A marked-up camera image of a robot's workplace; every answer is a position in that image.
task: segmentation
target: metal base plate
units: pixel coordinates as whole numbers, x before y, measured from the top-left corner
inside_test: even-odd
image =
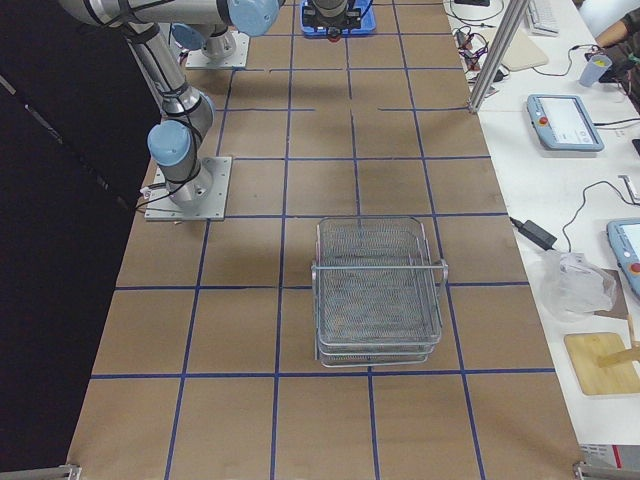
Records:
[[[249,35],[240,32],[231,32],[236,41],[236,51],[228,57],[214,60],[207,57],[200,50],[189,52],[186,67],[189,70],[230,70],[233,68],[245,68],[249,55]]]
[[[144,218],[149,221],[182,221],[182,220],[224,220],[231,178],[231,157],[203,158],[202,165],[211,172],[213,185],[211,191],[195,210],[182,210],[170,198],[163,198],[150,203],[146,207]],[[158,168],[154,178],[155,183],[164,183],[164,175]],[[151,198],[163,197],[167,194],[165,188],[153,190]]]

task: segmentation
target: stacked wire basket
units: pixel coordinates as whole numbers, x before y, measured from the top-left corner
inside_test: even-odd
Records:
[[[424,362],[440,341],[448,268],[444,259],[431,263],[415,218],[325,218],[311,270],[316,359],[324,366]]]

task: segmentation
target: beige board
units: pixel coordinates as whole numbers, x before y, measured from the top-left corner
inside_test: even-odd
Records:
[[[494,28],[481,32],[489,42],[489,49],[491,49],[491,42],[496,31],[497,29]],[[502,64],[512,72],[539,67],[547,63],[549,63],[549,57],[522,30],[516,31],[502,59]]]
[[[640,392],[640,378],[632,362],[600,367],[598,358],[626,347],[616,333],[580,333],[564,337],[571,363],[585,395],[616,395]]]

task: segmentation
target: plastic bag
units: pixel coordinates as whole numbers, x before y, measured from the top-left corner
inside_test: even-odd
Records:
[[[543,303],[553,313],[593,313],[613,308],[615,279],[589,263],[584,254],[548,250],[543,262],[546,275],[541,293]]]

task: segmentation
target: metal mesh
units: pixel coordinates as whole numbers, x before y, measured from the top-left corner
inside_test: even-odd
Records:
[[[417,220],[324,219],[316,262],[321,356],[357,364],[426,360],[440,340],[441,320],[433,270],[419,268],[430,265],[430,257]]]

